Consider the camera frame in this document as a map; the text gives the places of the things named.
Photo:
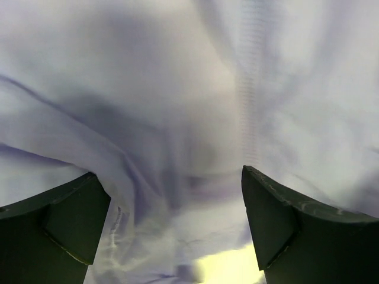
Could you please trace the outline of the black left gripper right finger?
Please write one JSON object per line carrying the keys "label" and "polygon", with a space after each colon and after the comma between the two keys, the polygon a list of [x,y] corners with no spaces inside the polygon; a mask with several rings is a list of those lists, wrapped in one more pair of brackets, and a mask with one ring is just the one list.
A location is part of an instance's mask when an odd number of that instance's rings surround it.
{"label": "black left gripper right finger", "polygon": [[242,193],[268,283],[377,283],[378,219],[335,208],[244,166]]}

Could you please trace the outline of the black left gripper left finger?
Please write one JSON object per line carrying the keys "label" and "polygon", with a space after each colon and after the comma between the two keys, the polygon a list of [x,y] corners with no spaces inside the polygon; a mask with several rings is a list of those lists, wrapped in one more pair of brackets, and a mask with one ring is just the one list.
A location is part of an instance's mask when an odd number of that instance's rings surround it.
{"label": "black left gripper left finger", "polygon": [[109,204],[98,178],[87,173],[1,207],[1,283],[83,283]]}

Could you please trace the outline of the lavender zip-up hooded jacket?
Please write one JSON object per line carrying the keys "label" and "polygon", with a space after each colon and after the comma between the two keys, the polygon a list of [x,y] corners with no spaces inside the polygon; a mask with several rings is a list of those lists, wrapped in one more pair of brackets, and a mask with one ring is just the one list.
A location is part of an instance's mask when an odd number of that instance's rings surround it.
{"label": "lavender zip-up hooded jacket", "polygon": [[377,1],[1,2],[1,202],[97,175],[85,283],[195,283],[245,165],[378,216]]}

